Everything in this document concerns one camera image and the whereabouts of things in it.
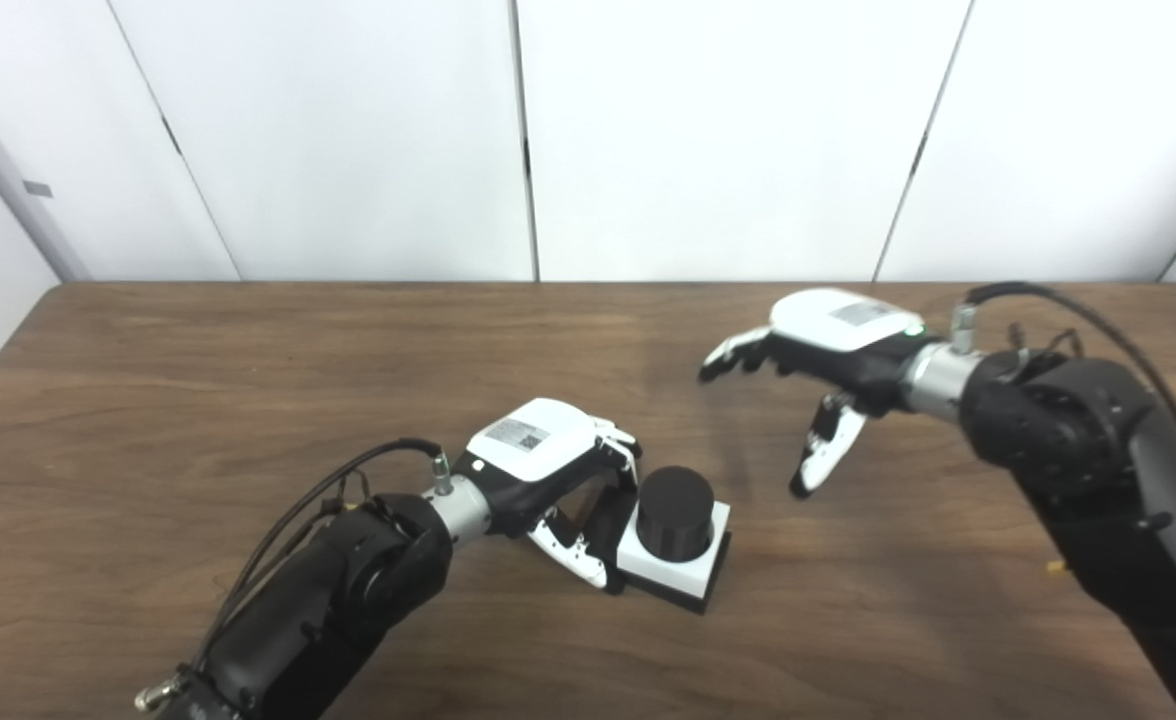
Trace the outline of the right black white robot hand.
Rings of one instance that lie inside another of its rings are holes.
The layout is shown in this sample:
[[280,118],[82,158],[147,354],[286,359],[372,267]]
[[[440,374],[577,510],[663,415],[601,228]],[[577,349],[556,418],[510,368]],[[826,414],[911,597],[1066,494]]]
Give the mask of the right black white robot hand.
[[699,366],[699,382],[774,364],[779,375],[830,386],[821,398],[789,480],[808,498],[830,476],[867,420],[907,413],[904,374],[935,338],[913,311],[838,288],[802,289],[771,306],[762,327],[726,338]]

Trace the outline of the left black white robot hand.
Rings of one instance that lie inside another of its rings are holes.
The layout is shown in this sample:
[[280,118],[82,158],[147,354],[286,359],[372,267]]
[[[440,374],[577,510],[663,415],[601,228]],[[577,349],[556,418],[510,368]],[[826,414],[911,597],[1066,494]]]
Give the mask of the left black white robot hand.
[[456,541],[527,536],[606,594],[624,589],[617,542],[639,496],[637,438],[553,398],[479,429],[430,493]]

